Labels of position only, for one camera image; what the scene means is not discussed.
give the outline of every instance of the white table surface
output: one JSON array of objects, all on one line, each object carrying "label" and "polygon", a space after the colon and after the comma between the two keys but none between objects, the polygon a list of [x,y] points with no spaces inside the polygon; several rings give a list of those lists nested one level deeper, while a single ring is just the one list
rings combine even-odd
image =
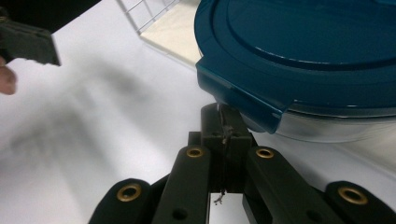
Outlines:
[{"label": "white table surface", "polygon": [[[62,66],[18,59],[16,95],[0,95],[0,223],[87,223],[115,183],[167,175],[200,109],[214,103],[196,71],[145,44],[116,1],[54,35]],[[396,208],[395,134],[314,144],[255,134],[313,186],[348,180]],[[248,223],[241,197],[212,204],[211,223]]]}]

